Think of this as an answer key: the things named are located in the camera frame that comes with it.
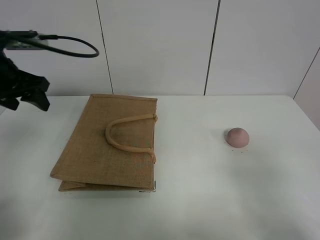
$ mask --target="jute bag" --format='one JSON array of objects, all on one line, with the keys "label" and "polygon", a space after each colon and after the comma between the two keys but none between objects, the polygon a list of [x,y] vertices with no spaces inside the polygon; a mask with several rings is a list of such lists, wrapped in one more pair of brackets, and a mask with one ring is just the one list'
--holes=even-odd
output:
[{"label": "jute bag", "polygon": [[92,94],[50,176],[59,191],[153,191],[157,99]]}]

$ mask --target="rope handle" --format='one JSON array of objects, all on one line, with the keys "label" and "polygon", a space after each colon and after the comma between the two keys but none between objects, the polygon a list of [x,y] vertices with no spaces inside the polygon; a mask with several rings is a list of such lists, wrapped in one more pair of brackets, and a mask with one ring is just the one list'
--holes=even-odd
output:
[{"label": "rope handle", "polygon": [[132,121],[144,120],[144,119],[154,119],[154,123],[155,123],[158,120],[158,117],[156,114],[143,114],[143,115],[137,115],[137,116],[124,117],[121,119],[111,121],[105,128],[105,138],[106,138],[106,141],[112,146],[114,146],[116,149],[129,152],[129,153],[148,153],[153,159],[153,163],[156,163],[155,151],[152,148],[148,148],[148,147],[141,148],[141,147],[121,145],[117,143],[115,140],[113,140],[112,137],[110,136],[110,131],[114,125],[132,122]]}]

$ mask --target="black cable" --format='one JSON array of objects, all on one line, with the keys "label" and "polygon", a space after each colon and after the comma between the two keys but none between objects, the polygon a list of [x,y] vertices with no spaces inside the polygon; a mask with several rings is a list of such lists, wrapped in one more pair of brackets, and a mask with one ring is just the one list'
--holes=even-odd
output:
[{"label": "black cable", "polygon": [[65,51],[65,50],[61,50],[61,49],[55,48],[55,47],[44,45],[42,43],[39,43],[39,42],[36,42],[36,41],[33,41],[33,40],[29,40],[27,38],[15,36],[13,34],[10,34],[10,32],[6,32],[6,31],[1,31],[0,30],[0,37],[1,36],[4,36],[4,37],[9,38],[9,39],[16,40],[16,41],[24,43],[24,44],[29,44],[29,45],[37,47],[37,48],[41,48],[41,49],[44,49],[44,50],[48,50],[48,51],[51,51],[51,52],[55,52],[55,53],[63,54],[63,55],[68,55],[68,56],[72,56],[72,57],[95,58],[95,57],[99,56],[99,50],[95,46],[93,46],[92,44],[90,44],[90,43],[88,43],[88,42],[86,42],[84,40],[81,40],[81,39],[78,39],[78,38],[75,38],[75,37],[58,36],[58,35],[39,35],[38,36],[40,40],[68,39],[68,40],[80,42],[80,43],[83,43],[83,44],[87,45],[88,47],[92,48],[95,51],[95,53],[84,54],[84,53],[76,53],[76,52],[71,52],[71,51]]}]

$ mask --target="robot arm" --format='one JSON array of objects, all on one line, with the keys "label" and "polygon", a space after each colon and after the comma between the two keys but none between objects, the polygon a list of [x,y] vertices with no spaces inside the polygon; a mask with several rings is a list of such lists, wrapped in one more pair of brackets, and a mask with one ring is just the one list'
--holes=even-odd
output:
[{"label": "robot arm", "polygon": [[[93,54],[82,54],[64,51],[47,44],[47,40],[69,39],[81,42],[95,50]],[[50,83],[43,76],[36,76],[25,71],[21,71],[6,57],[4,49],[7,50],[48,50],[64,55],[79,58],[94,58],[99,55],[99,51],[90,43],[81,39],[57,36],[38,35],[36,31],[0,31],[0,106],[16,110],[19,101],[35,105],[43,111],[47,111],[50,103],[46,96],[46,91]]]}]

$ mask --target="white wall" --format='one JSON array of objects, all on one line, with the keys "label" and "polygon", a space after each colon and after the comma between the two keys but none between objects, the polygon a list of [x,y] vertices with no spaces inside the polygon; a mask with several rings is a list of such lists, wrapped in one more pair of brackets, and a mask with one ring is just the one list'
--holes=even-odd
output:
[{"label": "white wall", "polygon": [[115,94],[203,95],[218,0],[98,0]]},{"label": "white wall", "polygon": [[[111,94],[111,84],[95,0],[2,0],[0,29],[56,34],[83,39],[100,51],[96,58],[77,58],[49,51],[6,51],[19,69],[44,76],[48,95]],[[50,45],[68,51],[93,53],[69,40]]]},{"label": "white wall", "polygon": [[207,95],[293,97],[320,42],[319,0],[221,0]]},{"label": "white wall", "polygon": [[320,54],[318,52],[294,100],[320,130]]}]

